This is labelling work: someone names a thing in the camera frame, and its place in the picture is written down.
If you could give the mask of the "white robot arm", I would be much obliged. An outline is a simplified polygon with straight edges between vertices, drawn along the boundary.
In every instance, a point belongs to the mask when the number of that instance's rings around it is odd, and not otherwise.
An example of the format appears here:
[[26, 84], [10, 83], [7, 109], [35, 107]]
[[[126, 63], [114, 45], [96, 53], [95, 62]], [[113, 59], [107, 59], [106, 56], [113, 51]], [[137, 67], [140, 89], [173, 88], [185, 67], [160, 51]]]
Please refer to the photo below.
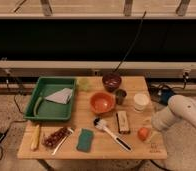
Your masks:
[[168, 105], [152, 116], [151, 124], [156, 130], [164, 131], [180, 119], [188, 121], [196, 129], [196, 101], [183, 95], [173, 95]]

